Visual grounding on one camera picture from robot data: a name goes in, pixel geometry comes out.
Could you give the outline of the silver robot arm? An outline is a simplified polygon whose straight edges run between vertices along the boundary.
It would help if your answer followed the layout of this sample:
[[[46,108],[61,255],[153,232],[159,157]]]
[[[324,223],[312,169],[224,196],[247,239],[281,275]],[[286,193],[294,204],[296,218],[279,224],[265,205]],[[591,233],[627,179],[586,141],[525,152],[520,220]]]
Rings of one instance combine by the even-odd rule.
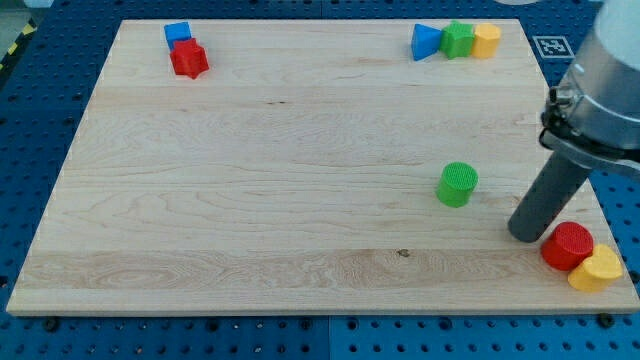
[[[608,0],[560,83],[549,89],[540,144],[547,164],[639,179],[639,3]]]

